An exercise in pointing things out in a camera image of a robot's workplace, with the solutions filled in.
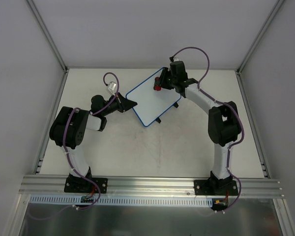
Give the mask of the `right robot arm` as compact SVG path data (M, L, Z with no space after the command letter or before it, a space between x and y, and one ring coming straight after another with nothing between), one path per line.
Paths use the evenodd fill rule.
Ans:
M208 115L208 135L214 143L214 163L207 180L195 180L196 195L237 196L238 186L230 173L231 147L243 134L237 106L234 102L221 102L200 88L189 78L184 62L172 61L155 79L154 90L174 89L184 98L194 102Z

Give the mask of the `red bone-shaped eraser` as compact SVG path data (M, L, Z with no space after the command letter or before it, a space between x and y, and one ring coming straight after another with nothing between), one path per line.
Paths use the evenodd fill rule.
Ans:
M155 91L160 91L162 89L159 77L155 77L153 89Z

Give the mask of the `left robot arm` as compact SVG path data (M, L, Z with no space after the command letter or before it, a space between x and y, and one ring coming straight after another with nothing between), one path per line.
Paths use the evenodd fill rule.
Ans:
M66 193L102 193L107 192L108 180L93 177L91 167L86 162L81 143L86 130L103 131L106 116L118 111L124 113L138 103L123 97L120 93L105 100L101 95L91 99L91 110L73 109L63 106L54 120L49 137L62 149L69 164L69 175L66 178Z

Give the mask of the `blue framed whiteboard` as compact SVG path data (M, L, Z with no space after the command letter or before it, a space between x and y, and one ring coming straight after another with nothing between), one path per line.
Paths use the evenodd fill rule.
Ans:
M160 77L162 68L154 72L148 78L136 85L126 94L126 99L137 103L133 111L144 127L150 126L153 122L160 121L160 117L172 106L176 106L181 95L175 90L153 89L155 78Z

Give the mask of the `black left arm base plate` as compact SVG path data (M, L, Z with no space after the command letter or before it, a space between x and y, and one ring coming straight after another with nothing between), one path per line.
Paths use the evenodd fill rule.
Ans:
M98 185L101 194L107 193L107 187L108 187L107 178L92 177L91 180ZM83 178L69 175L66 178L64 192L65 193L90 193L94 187L95 186L93 183L90 183L89 181Z

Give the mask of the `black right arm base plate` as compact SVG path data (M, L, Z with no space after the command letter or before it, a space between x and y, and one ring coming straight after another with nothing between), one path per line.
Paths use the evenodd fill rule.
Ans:
M238 187L236 181L232 180L224 185L219 185L206 180L194 180L194 192L195 195L210 195L210 196L237 196Z

